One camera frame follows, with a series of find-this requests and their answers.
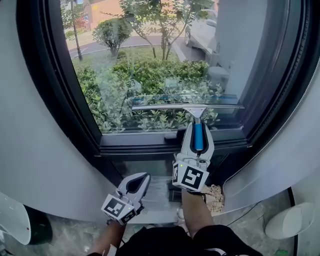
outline cable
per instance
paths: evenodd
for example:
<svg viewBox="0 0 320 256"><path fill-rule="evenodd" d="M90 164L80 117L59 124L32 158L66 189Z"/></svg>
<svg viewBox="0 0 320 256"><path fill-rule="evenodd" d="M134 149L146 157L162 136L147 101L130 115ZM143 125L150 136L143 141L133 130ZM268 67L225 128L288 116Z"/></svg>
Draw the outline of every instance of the cable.
<svg viewBox="0 0 320 256"><path fill-rule="evenodd" d="M257 202L250 210L248 210L244 215L241 217L237 218L236 220L232 221L230 224L226 225L227 227L230 226L231 224L235 223L236 221L240 220L242 217L246 216L248 213L251 212L253 208L255 208L260 202Z"/></svg>

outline forearm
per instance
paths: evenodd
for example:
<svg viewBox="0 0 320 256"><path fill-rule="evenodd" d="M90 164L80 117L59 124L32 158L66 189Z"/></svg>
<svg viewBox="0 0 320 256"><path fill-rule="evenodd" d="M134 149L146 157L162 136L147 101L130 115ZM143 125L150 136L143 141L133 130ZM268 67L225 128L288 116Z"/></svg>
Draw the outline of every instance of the forearm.
<svg viewBox="0 0 320 256"><path fill-rule="evenodd" d="M182 209L185 225L192 238L198 230L214 224L210 211L200 195L190 194L182 189Z"/></svg>
<svg viewBox="0 0 320 256"><path fill-rule="evenodd" d="M110 245L119 248L125 229L126 226L122 226L115 221L111 221L100 234L100 237L94 242L90 249L90 253L98 253L102 255L104 252L104 255L107 255Z"/></svg>

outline person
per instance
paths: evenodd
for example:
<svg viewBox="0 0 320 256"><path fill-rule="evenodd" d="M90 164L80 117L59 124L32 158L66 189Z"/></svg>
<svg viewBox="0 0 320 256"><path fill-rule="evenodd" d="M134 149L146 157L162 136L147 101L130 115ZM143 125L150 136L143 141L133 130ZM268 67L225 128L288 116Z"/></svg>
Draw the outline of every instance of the person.
<svg viewBox="0 0 320 256"><path fill-rule="evenodd" d="M189 235L180 226L142 228L119 248L126 226L112 221L94 242L89 256L262 256L229 227L214 225L201 195L182 189L182 209Z"/></svg>

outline window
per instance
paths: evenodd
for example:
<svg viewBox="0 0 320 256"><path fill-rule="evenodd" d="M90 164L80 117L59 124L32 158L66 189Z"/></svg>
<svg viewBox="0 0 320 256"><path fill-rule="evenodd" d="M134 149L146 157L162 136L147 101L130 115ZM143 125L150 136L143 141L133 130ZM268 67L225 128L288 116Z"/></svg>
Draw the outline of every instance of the window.
<svg viewBox="0 0 320 256"><path fill-rule="evenodd" d="M18 0L17 23L44 102L99 170L103 160L116 169L122 161L172 159L193 121L177 106L207 104L213 172L268 138L274 117L292 111L286 101L301 98L310 77L299 71L314 70L318 57L313 5Z"/></svg>

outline green hedge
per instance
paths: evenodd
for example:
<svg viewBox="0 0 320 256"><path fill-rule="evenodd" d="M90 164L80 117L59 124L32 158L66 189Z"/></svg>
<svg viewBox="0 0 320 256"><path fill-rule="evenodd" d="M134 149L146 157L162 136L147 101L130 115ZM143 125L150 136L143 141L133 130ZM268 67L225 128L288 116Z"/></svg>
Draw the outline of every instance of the green hedge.
<svg viewBox="0 0 320 256"><path fill-rule="evenodd" d="M120 58L113 67L77 67L76 74L102 133L163 131L186 126L192 116L184 110L131 111L134 97L141 104L182 103L183 90L196 92L194 103L209 103L221 87L207 80L205 61L135 60ZM212 127L217 113L208 109L202 119Z"/></svg>

